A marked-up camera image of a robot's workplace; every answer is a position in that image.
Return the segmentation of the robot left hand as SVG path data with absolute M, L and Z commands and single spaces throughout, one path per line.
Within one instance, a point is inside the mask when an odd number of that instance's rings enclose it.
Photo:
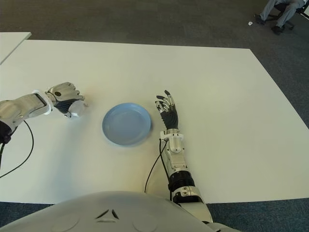
M 66 117 L 73 117 L 70 108 L 75 102 L 81 101 L 84 103 L 85 97 L 80 94 L 75 85 L 70 82 L 65 82 L 51 87 L 46 95 L 51 100 L 53 106 Z

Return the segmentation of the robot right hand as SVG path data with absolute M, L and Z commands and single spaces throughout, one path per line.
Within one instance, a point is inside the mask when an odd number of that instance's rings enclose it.
M 157 95 L 155 105 L 160 113 L 163 123 L 167 130 L 178 128 L 178 114 L 174 99 L 169 91 L 164 91 L 166 96 Z

